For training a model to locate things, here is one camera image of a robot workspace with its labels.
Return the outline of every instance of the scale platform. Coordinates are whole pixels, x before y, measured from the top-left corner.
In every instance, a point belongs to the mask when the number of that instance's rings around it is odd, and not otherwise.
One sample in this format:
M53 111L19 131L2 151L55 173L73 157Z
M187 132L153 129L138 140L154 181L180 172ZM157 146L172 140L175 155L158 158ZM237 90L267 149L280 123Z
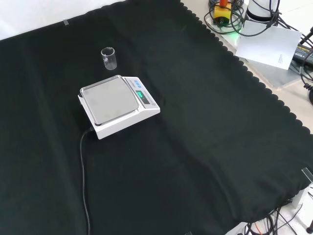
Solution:
M80 89L78 98L99 139L160 112L138 77L105 79Z

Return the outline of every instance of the white table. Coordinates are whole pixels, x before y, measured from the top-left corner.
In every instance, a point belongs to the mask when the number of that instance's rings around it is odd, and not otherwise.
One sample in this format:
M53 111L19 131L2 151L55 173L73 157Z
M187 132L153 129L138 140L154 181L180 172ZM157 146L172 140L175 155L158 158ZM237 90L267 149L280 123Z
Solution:
M193 13L195 13L197 17L199 17L203 22L204 15L209 11L208 0L181 0L181 2L184 3L184 5ZM280 9L284 15L283 19L288 24L298 28L305 35L309 33L310 28L313 26L313 21L309 19L311 14L307 14L307 12L312 12L313 0L303 0L296 3L292 0L282 0ZM221 42L223 42L224 46L226 46L229 51L232 51L234 54L236 53L236 49L232 46L234 45L234 42L229 43L226 41L226 39L228 40L229 37L226 36L225 39L221 35L216 34L216 36L220 39ZM249 61L246 59L241 59L241 61L243 61L248 70L251 71L254 76L258 77L267 88L271 88L266 77L263 77L262 74L257 71L251 63L249 63ZM299 76L298 81L287 85L282 89L271 90L273 94L278 96L279 100L283 101L285 105L290 108L291 112L297 116L297 119L303 123L303 126L309 128L311 133L313 133L313 105L309 101L309 92L303 88L303 85L304 84ZM298 196L294 199L295 207L303 201L303 195L306 195L307 192L308 188L299 192ZM240 223L226 235L237 235L243 231L243 227L245 225L246 223L244 222Z

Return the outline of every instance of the metal stand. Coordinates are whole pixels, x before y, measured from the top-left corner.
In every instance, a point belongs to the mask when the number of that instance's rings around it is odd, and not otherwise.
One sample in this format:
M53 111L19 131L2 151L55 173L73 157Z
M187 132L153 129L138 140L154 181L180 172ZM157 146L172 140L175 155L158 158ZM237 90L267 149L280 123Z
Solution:
M311 225L307 228L307 233L312 234L313 233L313 221Z

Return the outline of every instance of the green light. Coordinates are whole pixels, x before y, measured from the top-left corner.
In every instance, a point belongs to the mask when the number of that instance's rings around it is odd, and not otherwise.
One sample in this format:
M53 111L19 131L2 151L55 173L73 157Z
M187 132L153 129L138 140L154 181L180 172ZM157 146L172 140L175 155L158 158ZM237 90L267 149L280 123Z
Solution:
M142 93L141 92L137 92L137 94L139 95L140 98L142 98Z

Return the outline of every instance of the white device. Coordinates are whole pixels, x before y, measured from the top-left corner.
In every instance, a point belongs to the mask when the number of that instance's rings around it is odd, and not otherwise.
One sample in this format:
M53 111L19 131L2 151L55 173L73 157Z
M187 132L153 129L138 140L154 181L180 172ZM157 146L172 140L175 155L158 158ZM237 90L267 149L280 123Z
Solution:
M80 89L78 98L99 139L160 112L138 77L105 79Z
M246 11L246 15L248 18L259 21L259 22L268 22L271 19L271 15L269 10L269 3L271 3L271 10L276 11L278 0L255 0L249 1L248 9Z

